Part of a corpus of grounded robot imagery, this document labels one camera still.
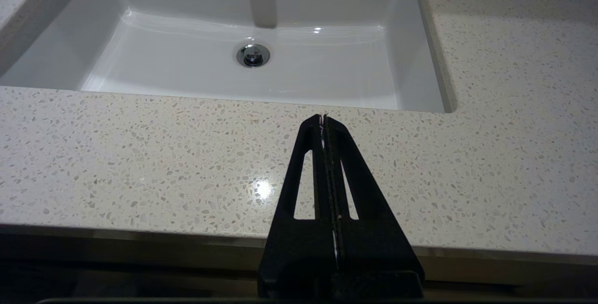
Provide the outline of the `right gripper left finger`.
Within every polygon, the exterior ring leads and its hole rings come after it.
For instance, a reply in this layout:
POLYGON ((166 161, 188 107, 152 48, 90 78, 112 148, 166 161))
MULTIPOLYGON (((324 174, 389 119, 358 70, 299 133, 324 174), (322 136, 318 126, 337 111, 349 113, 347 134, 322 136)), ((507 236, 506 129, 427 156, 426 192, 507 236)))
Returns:
POLYGON ((337 268, 322 116, 301 123, 258 268, 262 298, 323 298, 337 268), (313 157, 314 219, 294 217, 305 155, 313 157))

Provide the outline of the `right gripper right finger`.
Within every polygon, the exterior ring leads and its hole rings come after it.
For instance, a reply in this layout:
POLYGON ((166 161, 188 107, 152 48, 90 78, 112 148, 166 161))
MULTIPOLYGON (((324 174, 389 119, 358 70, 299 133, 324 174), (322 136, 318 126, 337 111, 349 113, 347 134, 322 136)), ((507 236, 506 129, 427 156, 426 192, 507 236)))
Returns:
POLYGON ((422 298, 425 272, 348 129, 323 117, 335 206, 334 298, 422 298))

